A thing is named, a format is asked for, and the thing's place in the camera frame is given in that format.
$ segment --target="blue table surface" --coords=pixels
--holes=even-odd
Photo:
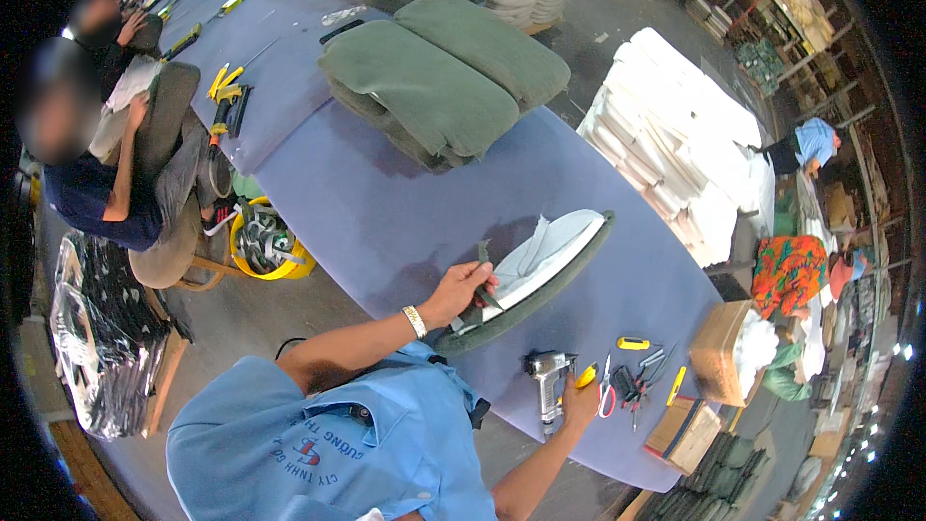
[[[337,1],[344,8],[354,3]],[[262,7],[245,10],[255,4]],[[266,21],[273,15],[267,17],[267,11],[274,8],[290,15],[268,34]],[[230,24],[238,14],[234,27],[240,41],[214,52],[206,47],[213,43],[204,32],[180,60],[203,69],[204,92],[213,68],[230,56],[232,64],[246,61],[291,27],[294,13],[307,22],[336,10],[326,0],[247,0],[213,23]],[[213,5],[203,11],[213,12]],[[347,294],[382,318],[424,301],[447,267],[476,259],[475,246],[483,238],[491,239],[490,257],[499,261],[531,235],[540,214],[553,219],[579,209],[613,210],[617,221],[611,236],[573,283],[531,318],[451,365],[492,402],[492,411],[541,439],[537,383],[521,370],[524,354],[578,353],[584,368],[592,362],[603,367],[610,352],[612,367],[626,364],[635,373],[645,353],[619,351],[619,336],[678,344],[642,405],[637,432],[631,431],[630,413],[617,409],[608,419],[596,418],[572,453],[574,460],[615,480],[669,490],[679,473],[642,446],[664,413],[675,374],[687,363],[690,340],[721,301],[708,278],[630,184],[545,107],[521,119],[482,162],[442,175],[417,166],[383,134],[327,99],[315,59],[318,38],[328,32],[318,25],[286,34],[281,48],[268,50],[244,75],[256,86],[245,126],[273,125],[274,130],[249,128],[241,140],[253,143],[249,149],[263,150],[254,175],[284,220]],[[169,44],[162,41],[162,47]],[[302,65],[298,72],[292,70],[295,61]],[[318,102],[322,91],[327,100]],[[193,108],[211,123],[215,104],[202,98],[197,95]],[[287,125],[290,131],[278,136],[276,130]],[[693,377],[685,379],[681,393],[697,396]]]

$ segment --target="worker in blue shirt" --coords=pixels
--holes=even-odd
[[[238,361],[168,432],[168,476],[186,514],[526,519],[595,418],[598,388],[576,389],[569,376],[559,431],[485,488],[472,429],[487,403],[418,338],[497,284],[491,263],[459,264],[417,308],[310,338],[276,362]]]
[[[819,117],[807,119],[792,135],[759,150],[771,162],[776,176],[793,174],[803,169],[809,178],[817,178],[819,168],[839,151],[843,141],[826,121]]]

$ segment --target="gray floor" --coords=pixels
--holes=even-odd
[[[736,76],[733,53],[714,42],[689,18],[678,0],[569,0],[564,17],[565,23],[540,33],[537,38],[563,56],[572,68],[569,90],[550,104],[572,126],[585,114],[619,44],[644,27],[655,28],[692,62],[716,76],[731,95],[753,107],[750,101],[754,94]],[[605,33],[608,37],[596,42]],[[761,122],[769,126],[764,107],[757,105],[755,111]],[[49,273],[63,231],[64,226],[54,214],[47,210],[41,214],[40,258]],[[366,319],[320,268],[296,281],[262,282],[229,277],[207,293],[178,289],[167,293],[170,310],[190,327],[195,344],[179,365],[163,415],[164,423],[169,423],[193,394],[241,356],[256,354],[272,358],[287,338],[310,336]],[[770,407],[770,399],[761,402],[757,399],[753,403],[744,415],[741,430],[751,432],[754,428],[758,433],[769,418],[762,406]],[[777,411],[770,413],[770,422],[775,424],[777,418],[784,425],[775,425],[775,431],[792,430],[797,426],[794,422],[803,422],[797,411],[786,410],[781,417],[775,416]],[[536,447],[533,440],[492,414],[475,438],[482,475],[489,486]],[[781,433],[782,445],[787,444],[787,438],[786,432]],[[96,451],[143,517],[182,521],[185,515],[167,481],[164,442],[165,435],[161,432],[150,439],[101,443]],[[796,466],[788,473],[792,468],[788,465],[782,467],[781,477],[790,483]],[[774,491],[770,489],[771,503],[784,489],[778,491],[777,486]],[[626,500],[632,495],[632,488],[569,462],[532,519],[594,519],[616,500]],[[763,519],[767,511],[763,504],[753,516]]]

